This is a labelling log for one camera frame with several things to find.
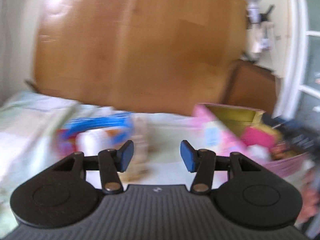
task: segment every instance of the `ribbed grey surface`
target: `ribbed grey surface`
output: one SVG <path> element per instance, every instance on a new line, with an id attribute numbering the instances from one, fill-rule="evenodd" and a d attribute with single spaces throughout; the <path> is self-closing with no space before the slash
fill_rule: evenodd
<path id="1" fill-rule="evenodd" d="M 220 215 L 206 196 L 189 193 L 184 185 L 130 185 L 106 196 L 86 219 L 59 229 L 18 226 L 4 240 L 300 240 L 294 227 L 275 231 L 242 228 Z"/>

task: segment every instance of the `white wall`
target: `white wall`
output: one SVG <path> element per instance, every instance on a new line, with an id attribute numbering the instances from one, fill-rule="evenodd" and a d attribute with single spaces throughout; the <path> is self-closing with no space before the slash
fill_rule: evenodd
<path id="1" fill-rule="evenodd" d="M 3 0 L 0 0 L 0 8 L 3 8 Z M 4 79 L 3 79 L 3 72 L 4 72 L 4 50 L 5 50 L 5 38 L 4 38 L 4 30 L 3 30 L 3 19 L 4 13 L 0 11 L 0 105 L 4 99 Z"/>
<path id="2" fill-rule="evenodd" d="M 25 89 L 25 79 L 32 78 L 32 60 L 35 47 L 35 37 L 39 24 L 42 0 L 7 0 L 8 10 L 4 20 L 6 27 L 6 50 L 1 49 L 3 38 L 0 42 L 0 84 L 4 88 L 4 98 L 13 93 Z M 261 11 L 267 10 L 270 4 L 275 4 L 276 8 L 271 15 L 271 20 L 275 22 L 275 35 L 279 39 L 276 47 L 279 54 L 280 66 L 284 65 L 287 39 L 289 33 L 288 6 L 287 0 L 262 0 Z M 0 21 L 0 35 L 3 34 Z M 271 63 L 269 53 L 265 53 L 260 64 L 276 70 L 281 74 L 281 69 L 274 67 Z"/>
<path id="3" fill-rule="evenodd" d="M 276 65 L 273 65 L 270 52 L 266 51 L 263 52 L 262 57 L 257 64 L 274 70 L 279 77 L 284 77 L 288 39 L 290 38 L 288 0 L 261 0 L 259 4 L 260 11 L 266 12 L 271 4 L 276 6 L 270 15 L 270 20 L 275 23 L 274 35 L 276 37 L 278 62 Z"/>
<path id="4" fill-rule="evenodd" d="M 32 78 L 35 37 L 42 0 L 6 0 L 3 20 L 5 50 L 3 58 L 4 98 L 27 88 L 25 79 Z"/>

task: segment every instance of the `metal rivet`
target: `metal rivet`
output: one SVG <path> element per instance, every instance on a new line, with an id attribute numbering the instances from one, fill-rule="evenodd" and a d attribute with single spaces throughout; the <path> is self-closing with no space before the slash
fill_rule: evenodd
<path id="1" fill-rule="evenodd" d="M 193 190 L 196 192 L 206 192 L 209 189 L 208 185 L 200 183 L 200 184 L 195 184 L 193 186 Z"/>
<path id="2" fill-rule="evenodd" d="M 104 185 L 104 188 L 107 191 L 115 191 L 115 190 L 119 190 L 121 188 L 121 185 L 117 182 L 109 182 Z"/>

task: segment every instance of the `dark object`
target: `dark object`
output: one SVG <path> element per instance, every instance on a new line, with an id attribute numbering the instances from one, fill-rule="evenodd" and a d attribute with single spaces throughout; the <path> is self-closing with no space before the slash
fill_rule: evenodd
<path id="1" fill-rule="evenodd" d="M 40 91 L 39 91 L 38 87 L 36 86 L 36 84 L 33 83 L 31 80 L 25 79 L 24 82 L 32 90 L 32 92 L 40 93 Z"/>
<path id="2" fill-rule="evenodd" d="M 130 156 L 131 146 L 132 143 L 127 143 L 127 150 L 124 149 L 122 155 Z M 125 192 L 121 192 L 117 185 L 119 182 L 109 182 L 112 180 L 110 178 L 116 179 L 111 166 L 112 163 L 117 163 L 114 167 L 125 170 L 127 164 L 122 164 L 126 158 L 118 158 L 119 156 L 110 150 L 99 153 L 111 156 L 104 160 L 99 158 L 99 167 L 109 167 L 110 171 L 110 176 L 105 173 L 101 180 L 107 181 L 106 188 L 119 190 L 108 195 L 108 190 L 102 192 L 93 189 L 84 180 L 85 172 L 81 172 L 97 168 L 96 156 L 83 157 L 82 153 L 75 153 L 63 159 L 15 190 L 11 202 L 16 202 L 12 203 L 12 209 L 20 225 L 4 240 L 307 239 L 293 226 L 301 209 L 302 199 L 292 185 L 240 153 L 232 153 L 230 157 L 216 156 L 214 152 L 206 149 L 193 149 L 187 141 L 182 141 L 180 149 L 188 170 L 197 171 L 190 192 L 184 185 L 129 185 Z M 229 181 L 220 188 L 211 190 L 214 171 L 227 171 Z M 88 206 L 79 202 L 81 206 L 75 203 L 75 206 L 65 206 L 65 209 L 60 209 L 59 212 L 55 209 L 68 195 L 64 188 L 59 188 L 60 185 L 67 187 L 71 196 L 76 192 L 73 185 L 62 181 L 68 180 L 68 176 L 61 176 L 60 180 L 54 175 L 55 172 L 72 177 L 76 185 L 80 185 L 79 181 L 88 184 L 83 186 L 87 187 L 88 194 L 91 194 L 90 200 L 88 195 L 84 197 L 86 202 L 89 201 Z M 79 209 L 86 209 L 87 214 L 82 214 L 81 221 L 72 225 L 68 222 L 68 226 L 60 222 L 59 225 L 45 229 L 43 226 L 36 227 L 25 223 L 26 220 L 34 220 L 35 218 L 30 218 L 34 214 L 30 213 L 30 216 L 21 220 L 21 209 L 26 209 L 24 213 L 27 214 L 29 207 L 26 203 L 19 206 L 17 199 L 30 199 L 26 184 L 33 188 L 33 184 L 40 186 L 40 181 L 43 185 L 48 185 L 48 182 L 52 182 L 50 177 L 56 178 L 53 182 L 57 190 L 45 187 L 44 191 L 47 193 L 37 196 L 40 204 L 33 208 L 43 210 L 43 203 L 47 206 L 49 203 L 51 214 L 56 210 L 55 216 L 64 222 L 64 217 L 73 216 Z M 49 192 L 60 192 L 60 195 L 58 198 L 48 198 Z M 80 190 L 76 193 L 82 196 L 84 192 Z"/>
<path id="3" fill-rule="evenodd" d="M 308 152 L 313 160 L 320 162 L 320 140 L 316 131 L 303 127 L 295 120 L 286 121 L 280 116 L 272 118 L 269 114 L 263 114 L 262 121 L 279 130 L 292 151 L 300 154 Z"/>
<path id="4" fill-rule="evenodd" d="M 221 104 L 251 107 L 272 114 L 277 100 L 272 72 L 243 60 L 235 61 L 231 69 Z"/>
<path id="5" fill-rule="evenodd" d="M 275 8 L 275 5 L 274 4 L 271 4 L 268 8 L 268 11 L 266 11 L 265 13 L 261 13 L 260 16 L 261 16 L 261 21 L 262 22 L 268 22 L 270 21 L 269 19 L 269 15 L 272 13 L 272 11 L 274 10 Z"/>
<path id="6" fill-rule="evenodd" d="M 36 228 L 59 228 L 88 216 L 98 206 L 99 195 L 85 181 L 86 170 L 99 170 L 105 195 L 123 192 L 117 171 L 124 172 L 133 156 L 133 142 L 127 141 L 120 150 L 99 152 L 84 157 L 75 152 L 19 186 L 10 198 L 17 221 Z M 118 183 L 115 190 L 104 186 Z"/>

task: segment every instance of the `bed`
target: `bed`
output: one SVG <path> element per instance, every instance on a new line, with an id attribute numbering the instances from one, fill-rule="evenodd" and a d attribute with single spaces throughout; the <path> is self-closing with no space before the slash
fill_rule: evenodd
<path id="1" fill-rule="evenodd" d="M 0 108 L 0 120 L 6 120 L 0 127 L 0 151 L 2 156 L 10 156 L 0 163 L 0 238 L 17 225 L 9 205 L 12 191 L 62 158 L 54 143 L 55 131 L 81 107 L 75 100 L 22 91 Z M 35 114 L 42 118 L 33 118 Z M 180 157 L 180 142 L 186 139 L 195 148 L 204 147 L 203 138 L 192 126 L 192 117 L 166 113 L 145 115 L 148 117 L 149 173 L 133 183 L 185 184 L 188 187 L 194 174 L 187 171 Z M 10 147 L 7 145 L 9 136 L 15 139 Z M 286 179 L 299 188 L 307 165 Z M 214 177 L 213 188 L 223 183 L 221 178 Z M 98 172 L 88 172 L 87 181 L 101 188 Z"/>

